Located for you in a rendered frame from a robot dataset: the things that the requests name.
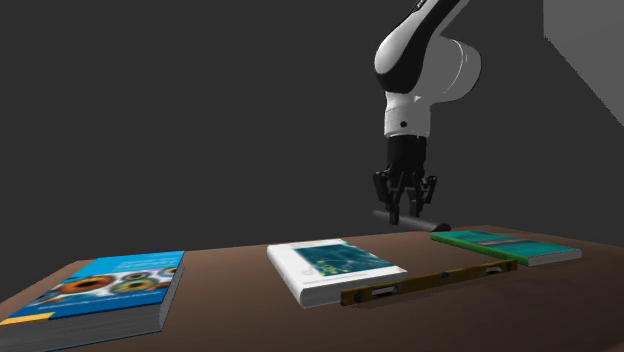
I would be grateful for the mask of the thick blue book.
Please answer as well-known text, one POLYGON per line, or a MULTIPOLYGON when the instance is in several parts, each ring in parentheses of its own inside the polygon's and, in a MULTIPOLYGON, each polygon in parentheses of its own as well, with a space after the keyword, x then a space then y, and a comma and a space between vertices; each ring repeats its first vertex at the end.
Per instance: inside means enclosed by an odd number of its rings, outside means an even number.
POLYGON ((94 260, 0 321, 0 352, 51 352, 162 331, 184 255, 94 260))

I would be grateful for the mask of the thin green book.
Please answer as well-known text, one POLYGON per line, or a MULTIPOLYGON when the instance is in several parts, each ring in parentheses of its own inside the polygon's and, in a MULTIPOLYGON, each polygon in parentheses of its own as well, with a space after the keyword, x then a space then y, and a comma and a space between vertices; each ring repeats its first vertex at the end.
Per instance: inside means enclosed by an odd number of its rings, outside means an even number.
POLYGON ((514 259, 529 267, 582 257, 577 248, 481 230, 433 232, 430 239, 499 259, 514 259))

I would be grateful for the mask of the grey rod with black end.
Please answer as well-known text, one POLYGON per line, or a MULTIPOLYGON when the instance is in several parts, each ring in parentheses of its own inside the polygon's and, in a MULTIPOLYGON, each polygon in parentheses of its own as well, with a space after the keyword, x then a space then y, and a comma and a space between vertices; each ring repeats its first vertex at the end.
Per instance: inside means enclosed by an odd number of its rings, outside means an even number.
POLYGON ((386 220, 392 225, 411 228, 415 231, 445 232, 452 229, 447 223, 436 223, 417 217, 399 215, 397 218, 393 218, 389 212, 382 210, 374 210, 372 214, 380 219, 386 220))

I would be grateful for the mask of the white book with teal cover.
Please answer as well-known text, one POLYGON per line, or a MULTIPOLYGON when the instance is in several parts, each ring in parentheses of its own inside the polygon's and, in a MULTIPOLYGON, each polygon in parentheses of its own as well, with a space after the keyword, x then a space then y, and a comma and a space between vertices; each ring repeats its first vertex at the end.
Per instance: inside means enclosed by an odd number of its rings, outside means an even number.
POLYGON ((272 244, 267 257, 306 309, 341 301, 341 292, 398 281, 408 271, 343 239, 272 244))

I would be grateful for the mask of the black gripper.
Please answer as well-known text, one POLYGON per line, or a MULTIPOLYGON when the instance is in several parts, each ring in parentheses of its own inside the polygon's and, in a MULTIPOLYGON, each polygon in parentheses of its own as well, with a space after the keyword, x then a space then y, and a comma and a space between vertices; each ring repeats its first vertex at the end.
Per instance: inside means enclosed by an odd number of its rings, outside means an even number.
POLYGON ((418 217, 435 193, 437 177, 425 176, 427 138, 415 135, 396 135, 387 140, 388 167, 373 174, 378 200, 384 203, 389 223, 399 224, 400 200, 405 189, 405 173, 412 175, 407 187, 409 215, 418 217))

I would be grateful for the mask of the yellow spirit level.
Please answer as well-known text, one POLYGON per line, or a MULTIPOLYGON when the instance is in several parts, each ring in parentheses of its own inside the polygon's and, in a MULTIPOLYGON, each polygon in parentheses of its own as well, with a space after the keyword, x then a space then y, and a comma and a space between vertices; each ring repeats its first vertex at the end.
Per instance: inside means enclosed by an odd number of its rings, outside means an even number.
POLYGON ((517 269, 518 262, 516 260, 503 260, 424 276, 409 277, 399 281, 351 288, 341 292, 340 305, 343 307, 356 305, 385 296, 396 296, 437 288, 487 276, 508 273, 517 269))

